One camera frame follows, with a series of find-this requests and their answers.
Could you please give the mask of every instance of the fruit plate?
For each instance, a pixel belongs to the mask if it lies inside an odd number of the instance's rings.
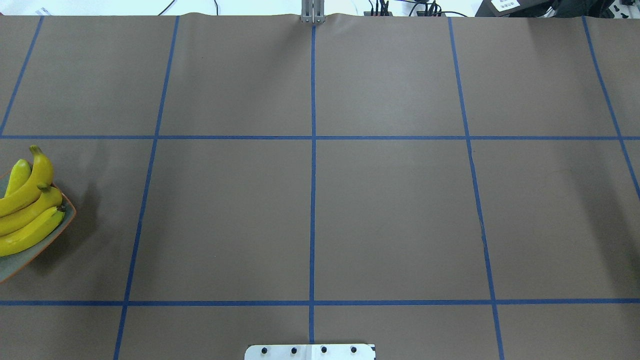
[[[6,186],[9,183],[9,172],[0,177],[0,194],[4,195]],[[71,204],[69,198],[62,193],[62,205],[65,207],[65,218],[62,223],[46,238],[36,245],[21,251],[17,254],[0,256],[0,284],[5,282],[11,276],[14,276],[18,271],[22,270],[31,260],[35,259],[44,249],[49,246],[58,235],[60,235],[76,217],[76,208]]]

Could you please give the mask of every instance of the sticker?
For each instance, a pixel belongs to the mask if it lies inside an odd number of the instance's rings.
[[[493,4],[499,12],[505,12],[520,6],[518,0],[491,0],[491,4]]]

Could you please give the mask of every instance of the grid square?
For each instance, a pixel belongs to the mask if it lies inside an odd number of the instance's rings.
[[[589,34],[598,59],[611,105],[623,135],[640,135],[640,76],[637,55],[640,54],[640,23],[607,22],[588,17]]]
[[[130,307],[120,359],[244,359],[249,345],[308,343],[308,308]]]
[[[134,300],[307,300],[311,143],[161,140]]]
[[[491,306],[317,306],[316,343],[370,343],[378,359],[497,359]]]
[[[506,359],[620,359],[640,354],[640,305],[500,306]]]
[[[640,204],[617,141],[478,141],[496,297],[640,295]]]
[[[580,19],[453,25],[472,135],[616,135]]]
[[[120,306],[0,306],[0,357],[111,359]]]
[[[300,16],[180,18],[164,135],[311,135],[311,27]]]
[[[31,39],[38,27],[38,18],[7,17],[0,21],[0,124],[4,111],[9,105],[15,82],[18,80],[24,58],[29,51]]]
[[[429,41],[408,46],[412,33]],[[465,133],[445,19],[332,15],[316,67],[319,135]]]
[[[464,141],[323,141],[316,299],[487,299]]]
[[[34,140],[0,140],[0,168]],[[122,300],[151,140],[38,140],[77,209],[69,227],[0,286],[3,300]]]
[[[152,135],[173,23],[45,19],[4,133]]]

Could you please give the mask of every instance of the banana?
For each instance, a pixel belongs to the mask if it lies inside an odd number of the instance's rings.
[[[64,218],[65,213],[53,206],[22,229],[0,236],[0,256],[16,254],[36,245],[51,234]]]
[[[7,197],[0,199],[0,217],[12,214],[25,208],[40,196],[38,184],[51,184],[53,181],[53,165],[39,147],[32,145],[29,150],[33,154],[33,170],[24,185]]]
[[[9,184],[6,186],[4,196],[11,195],[18,190],[29,179],[31,175],[31,165],[25,159],[18,160],[17,163],[11,169],[11,175],[9,175]]]
[[[40,189],[42,193],[36,202],[24,209],[0,218],[0,236],[19,230],[33,221],[33,219],[42,214],[46,209],[62,204],[62,194],[60,190],[44,183],[38,184],[38,189]]]

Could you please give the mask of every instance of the grid line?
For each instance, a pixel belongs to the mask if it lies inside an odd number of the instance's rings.
[[[122,303],[122,312],[120,314],[120,324],[118,325],[118,336],[116,338],[116,345],[113,351],[113,360],[118,360],[118,357],[120,356],[120,345],[122,344],[122,335],[124,333],[125,321],[127,319],[127,310],[129,308],[129,295],[131,294],[131,283],[133,282],[133,273],[136,267],[136,258],[138,257],[138,245],[140,244],[140,234],[142,233],[142,223],[145,217],[145,210],[147,207],[147,197],[149,194],[149,184],[151,183],[151,175],[154,169],[154,160],[156,159],[158,136],[160,135],[160,126],[162,124],[162,115],[164,111],[164,100],[166,99],[166,89],[169,85],[169,75],[171,74],[173,50],[175,48],[175,39],[178,35],[179,24],[180,24],[180,17],[176,16],[175,23],[173,25],[173,36],[171,40],[171,47],[169,48],[169,59],[167,60],[166,72],[164,74],[162,96],[160,97],[160,105],[158,107],[158,118],[156,120],[156,133],[154,135],[153,145],[151,146],[151,155],[149,156],[149,165],[147,168],[147,178],[145,180],[145,189],[142,194],[142,202],[140,205],[140,215],[138,217],[136,238],[134,240],[133,250],[131,252],[131,262],[129,264],[129,275],[127,276],[127,286],[125,287],[124,300]]]
[[[29,44],[29,50],[27,50],[27,55],[24,57],[24,62],[22,63],[22,67],[20,68],[20,74],[18,74],[18,78],[15,81],[15,86],[13,87],[13,92],[11,93],[11,97],[9,98],[9,104],[7,105],[6,111],[4,112],[2,124],[0,124],[0,135],[2,135],[2,133],[4,132],[6,122],[9,120],[9,113],[11,112],[11,108],[13,107],[15,96],[18,94],[18,88],[20,88],[20,83],[22,82],[24,72],[27,70],[27,64],[29,63],[29,59],[31,58],[33,48],[36,46],[36,40],[38,40],[38,34],[40,34],[40,28],[42,28],[43,21],[44,16],[40,16],[38,26],[36,26],[36,31],[33,33],[33,38],[31,39],[31,44]]]
[[[130,300],[129,307],[252,307],[309,306],[309,300]],[[497,305],[589,305],[640,304],[640,298],[568,299],[435,299],[435,300],[314,300],[315,306],[489,306]],[[123,306],[124,301],[108,300],[0,300],[0,306]]]
[[[593,67],[596,70],[596,75],[598,76],[600,87],[602,88],[602,94],[604,95],[604,99],[607,102],[607,107],[609,108],[609,114],[611,115],[613,126],[616,128],[616,133],[618,134],[618,140],[620,141],[620,147],[622,148],[622,153],[625,156],[625,161],[627,162],[627,168],[629,169],[629,175],[631,175],[631,180],[633,181],[633,184],[636,188],[636,194],[640,199],[640,186],[638,186],[636,172],[634,171],[634,167],[631,164],[631,159],[629,158],[629,153],[627,152],[627,146],[625,145],[625,141],[622,138],[620,125],[618,124],[618,119],[616,118],[616,112],[613,111],[613,105],[611,104],[611,99],[609,98],[609,92],[607,91],[607,87],[604,84],[604,78],[602,77],[602,73],[600,73],[600,66],[598,66],[598,59],[596,58],[596,52],[593,49],[593,43],[591,41],[591,33],[589,32],[589,26],[587,25],[587,18],[584,15],[582,16],[582,25],[584,26],[584,34],[587,36],[587,43],[589,44],[589,51],[591,53],[591,59],[593,60]]]
[[[311,27],[311,210],[309,231],[309,343],[315,343],[316,312],[316,26]]]
[[[515,136],[470,135],[471,140],[493,141],[638,141],[640,136]],[[7,140],[154,140],[155,135],[0,135]],[[466,140],[465,135],[159,135],[158,140]]]
[[[449,23],[449,37],[451,38],[451,51],[453,54],[453,65],[456,71],[456,82],[458,85],[458,97],[460,98],[460,110],[462,113],[462,123],[465,128],[465,138],[467,141],[467,154],[469,157],[469,167],[471,170],[471,180],[474,185],[474,196],[476,198],[476,211],[478,221],[480,223],[480,233],[483,243],[484,267],[486,268],[486,278],[489,285],[489,295],[491,296],[491,308],[493,312],[493,326],[495,327],[495,339],[498,345],[498,356],[500,360],[504,360],[504,348],[502,346],[502,333],[500,331],[500,318],[498,316],[498,305],[495,302],[495,289],[493,287],[493,274],[491,270],[491,259],[489,257],[489,246],[486,241],[486,231],[484,229],[484,216],[482,213],[482,203],[480,201],[480,192],[478,190],[478,182],[476,176],[476,165],[474,163],[473,149],[471,148],[471,136],[469,133],[469,124],[467,121],[467,109],[465,107],[465,97],[462,90],[462,80],[460,78],[460,65],[458,64],[458,54],[456,51],[456,38],[453,32],[453,23],[451,18],[447,18]]]

